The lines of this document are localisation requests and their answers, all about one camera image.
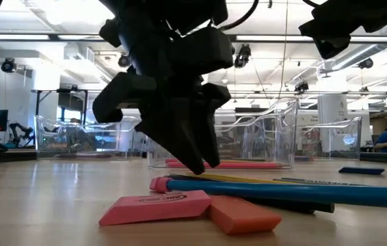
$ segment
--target blue pencil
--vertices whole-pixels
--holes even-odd
[[[270,198],[301,202],[320,202],[387,207],[387,187],[305,185],[305,184],[249,184],[236,182],[181,181],[156,178],[155,191],[203,190],[216,195]]]

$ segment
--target desk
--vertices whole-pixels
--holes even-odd
[[[385,167],[385,177],[339,174],[343,166]],[[226,236],[206,219],[98,227],[120,196],[147,195],[150,178],[168,173],[135,161],[26,161],[0,164],[0,245],[262,245],[387,246],[387,208],[337,205],[334,214],[283,216],[274,233]],[[293,171],[235,170],[215,174],[252,178],[294,177],[387,186],[381,163],[298,163]]]

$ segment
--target black pencil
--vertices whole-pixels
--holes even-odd
[[[211,180],[208,178],[195,178],[191,176],[185,176],[180,174],[169,174],[165,177],[173,178],[175,180],[189,180],[189,181],[214,181],[221,182],[218,180]],[[281,208],[299,213],[313,214],[316,210],[321,212],[333,213],[335,204],[323,204],[316,202],[300,202],[290,200],[277,200],[277,199],[264,199],[264,198],[246,198],[243,199],[265,206],[271,206],[274,208]]]

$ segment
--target ceiling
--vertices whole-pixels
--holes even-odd
[[[274,0],[272,8],[268,2],[261,0],[253,15],[242,25],[228,31],[229,34],[262,34],[262,35],[299,35],[298,27],[312,19],[311,7],[301,0]],[[229,18],[224,23],[231,23],[251,7],[252,0],[227,0]],[[0,33],[98,33],[99,29],[110,18],[110,13],[97,0],[3,0],[0,9]],[[387,27],[375,33],[365,33],[358,29],[353,35],[386,36]],[[252,57],[247,66],[240,69],[229,68],[208,74],[207,81],[226,85],[232,100],[226,107],[249,107],[252,104],[265,106],[271,104],[271,99],[277,96],[271,91],[286,89],[293,91],[298,81],[307,81],[310,90],[321,90],[317,87],[319,79],[318,67],[324,68],[318,50],[314,44],[283,44],[283,43],[250,43]],[[75,61],[65,61],[64,57],[52,57],[50,49],[65,43],[50,42],[0,42],[1,49],[33,49],[40,51],[49,59],[57,62],[65,70],[69,70],[80,77],[85,84],[99,83],[105,85],[98,75],[94,74],[87,66],[76,64]],[[117,60],[123,52],[122,47],[115,49],[104,42],[78,42],[75,45],[81,54],[87,48],[94,53],[94,64],[109,77],[117,72],[125,71],[117,65]],[[241,43],[234,43],[235,48]],[[357,49],[362,49],[367,44],[351,44],[342,52],[339,58],[353,54]],[[387,91],[387,49],[371,56],[374,67],[370,69],[346,68],[347,88],[343,91],[358,91],[362,86],[369,86],[370,91]],[[260,94],[244,94],[245,91],[262,91]],[[350,96],[351,101],[360,96]],[[383,95],[372,96],[376,102],[384,99]],[[312,103],[316,96],[306,100]]]

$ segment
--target pink rubber eraser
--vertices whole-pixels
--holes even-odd
[[[166,187],[166,183],[172,180],[171,178],[166,177],[157,177],[153,178],[150,183],[150,190],[156,192],[168,192],[168,188]]]
[[[99,220],[100,226],[200,216],[211,204],[204,191],[121,197]]]

